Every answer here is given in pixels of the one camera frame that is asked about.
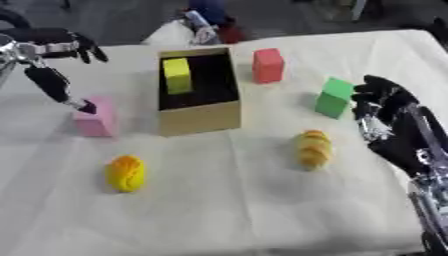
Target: open box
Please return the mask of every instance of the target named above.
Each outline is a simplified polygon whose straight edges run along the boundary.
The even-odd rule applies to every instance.
[[[163,61],[187,58],[193,91],[169,95]],[[241,126],[241,102],[228,48],[161,52],[159,132],[176,136]]]

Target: cube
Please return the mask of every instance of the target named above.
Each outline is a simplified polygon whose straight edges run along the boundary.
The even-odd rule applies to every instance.
[[[164,60],[163,69],[168,94],[174,95],[192,91],[190,67],[186,58]]]
[[[317,99],[316,112],[338,119],[350,102],[353,91],[352,84],[330,78]]]
[[[96,114],[76,112],[73,119],[82,135],[86,137],[113,137],[116,133],[116,113],[108,98],[91,97]]]
[[[252,71],[258,84],[281,81],[284,67],[285,61],[278,49],[262,49],[254,53]]]

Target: green cube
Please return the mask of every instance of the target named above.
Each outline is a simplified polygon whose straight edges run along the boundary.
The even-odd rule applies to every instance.
[[[316,112],[338,119],[350,102],[353,91],[352,84],[330,78],[317,99]]]
[[[163,61],[168,94],[181,94],[192,91],[190,67],[186,58]]]

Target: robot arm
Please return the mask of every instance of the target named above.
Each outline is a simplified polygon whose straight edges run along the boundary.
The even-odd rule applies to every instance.
[[[433,113],[400,85],[373,76],[365,82],[352,97],[361,133],[372,151],[412,179],[409,198],[427,254],[448,255],[447,136]]]
[[[27,77],[54,101],[72,106],[78,111],[96,113],[93,103],[70,95],[68,79],[56,69],[48,67],[44,60],[79,57],[84,63],[90,63],[92,55],[99,61],[107,62],[107,55],[92,40],[66,29],[20,28],[0,31],[0,42],[2,62],[27,65]]]

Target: yellow ball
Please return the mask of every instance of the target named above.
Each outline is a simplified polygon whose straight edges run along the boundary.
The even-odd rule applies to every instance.
[[[324,166],[331,157],[330,139],[321,131],[310,130],[297,137],[297,159],[308,170]]]
[[[121,156],[106,166],[106,182],[121,192],[133,192],[145,183],[145,163],[135,156]]]

